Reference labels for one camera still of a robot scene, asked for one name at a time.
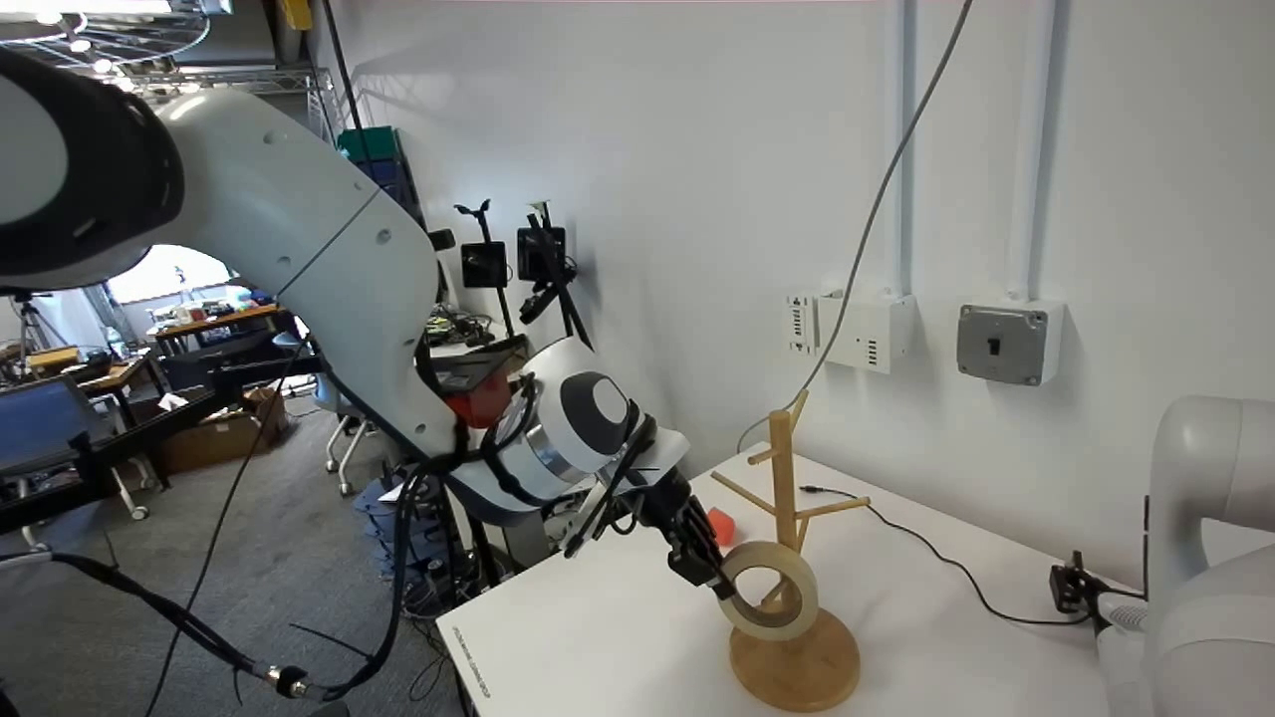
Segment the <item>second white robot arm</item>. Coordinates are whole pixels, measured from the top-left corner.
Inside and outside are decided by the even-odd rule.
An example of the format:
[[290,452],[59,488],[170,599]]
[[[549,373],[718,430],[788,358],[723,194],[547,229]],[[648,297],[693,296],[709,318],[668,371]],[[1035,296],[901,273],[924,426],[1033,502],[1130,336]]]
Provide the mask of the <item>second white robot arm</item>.
[[1095,636],[1106,717],[1275,717],[1275,545],[1207,559],[1204,526],[1275,530],[1275,407],[1179,397],[1152,446],[1146,601]]

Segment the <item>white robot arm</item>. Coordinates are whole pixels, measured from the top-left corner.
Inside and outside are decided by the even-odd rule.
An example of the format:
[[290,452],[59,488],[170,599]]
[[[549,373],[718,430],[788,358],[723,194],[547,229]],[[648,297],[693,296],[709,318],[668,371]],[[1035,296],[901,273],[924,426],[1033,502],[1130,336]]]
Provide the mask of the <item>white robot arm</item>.
[[174,243],[293,310],[342,395],[434,464],[463,507],[511,520],[567,507],[577,543],[629,512],[668,571],[727,585],[711,526],[677,474],[685,438],[577,338],[524,362],[512,403],[464,435],[425,346],[434,243],[374,180],[265,98],[233,86],[164,106],[0,52],[0,284],[65,289]]

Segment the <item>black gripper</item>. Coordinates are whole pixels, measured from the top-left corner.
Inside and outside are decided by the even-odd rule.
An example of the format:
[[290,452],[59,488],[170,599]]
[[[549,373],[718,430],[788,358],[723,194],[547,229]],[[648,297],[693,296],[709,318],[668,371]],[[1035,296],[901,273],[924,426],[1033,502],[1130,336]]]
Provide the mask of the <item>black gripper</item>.
[[629,499],[629,510],[642,526],[664,539],[664,560],[673,572],[681,572],[690,585],[721,580],[721,549],[711,543],[711,526],[681,474],[668,474],[648,488],[636,488]]

